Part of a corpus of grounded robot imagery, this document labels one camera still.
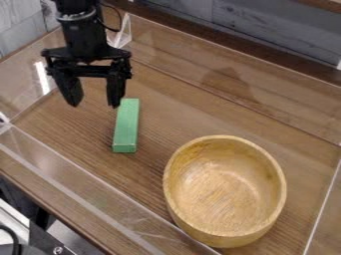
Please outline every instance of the wooden bowl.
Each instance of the wooden bowl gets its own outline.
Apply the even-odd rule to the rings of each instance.
[[[270,229],[286,199],[286,182],[271,155],[227,135],[200,137],[173,153],[164,194],[176,225],[212,247],[248,244]]]

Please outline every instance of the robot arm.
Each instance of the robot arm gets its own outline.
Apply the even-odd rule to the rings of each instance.
[[[132,77],[131,53],[107,43],[99,0],[54,0],[54,3],[66,46],[42,50],[46,73],[53,77],[62,97],[73,107],[84,95],[78,78],[105,78],[108,105],[115,108],[125,93],[127,79]],[[93,61],[101,60],[111,60],[111,65],[91,65]]]

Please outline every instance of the table surface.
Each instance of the table surface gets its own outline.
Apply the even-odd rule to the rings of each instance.
[[[278,160],[287,180],[287,201],[263,238],[219,252],[339,254],[339,87],[136,16],[132,30],[128,49],[135,75],[127,97],[141,100],[137,152],[111,152],[116,110],[107,106],[103,80],[83,80],[85,97],[77,108],[53,93],[21,113],[24,102],[41,97],[34,65],[41,61],[38,51],[62,43],[57,30],[0,64],[5,81],[0,107],[16,117],[14,126],[89,174],[73,171],[73,166],[61,167],[25,141],[21,153],[34,160],[44,174],[33,174],[1,152],[4,176],[108,253],[133,254],[136,245],[108,223],[107,216],[117,214],[108,185],[171,221],[161,186],[171,154],[202,135],[236,135],[259,144]],[[33,89],[22,95],[28,87]],[[69,192],[56,188],[60,185],[105,216],[80,206],[83,202],[74,203]]]
[[[309,4],[314,7],[325,9],[330,12],[341,13],[341,1],[339,0],[298,0],[299,2]]]

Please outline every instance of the green foam block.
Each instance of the green foam block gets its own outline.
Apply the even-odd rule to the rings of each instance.
[[[112,151],[133,153],[137,149],[140,100],[123,99],[113,131]]]

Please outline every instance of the black cable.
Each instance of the black cable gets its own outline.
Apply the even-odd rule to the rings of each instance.
[[[108,4],[104,4],[104,3],[100,3],[100,5],[104,6],[104,7],[107,7],[107,8],[109,8],[109,9],[112,9],[112,10],[116,12],[117,17],[119,17],[119,20],[120,20],[120,28],[119,28],[119,29],[115,29],[115,28],[108,27],[108,26],[104,24],[104,22],[103,22],[103,20],[101,20],[100,18],[97,18],[97,21],[100,22],[100,24],[101,24],[108,30],[111,30],[111,31],[113,31],[113,32],[120,32],[121,29],[123,29],[123,16],[121,16],[121,14],[120,14],[117,8],[113,7],[112,5],[108,5]]]
[[[6,226],[2,226],[2,225],[0,225],[0,229],[4,230],[10,235],[10,237],[13,239],[12,255],[20,255],[18,254],[18,252],[20,252],[18,239],[17,239],[14,231],[10,228],[8,228]]]

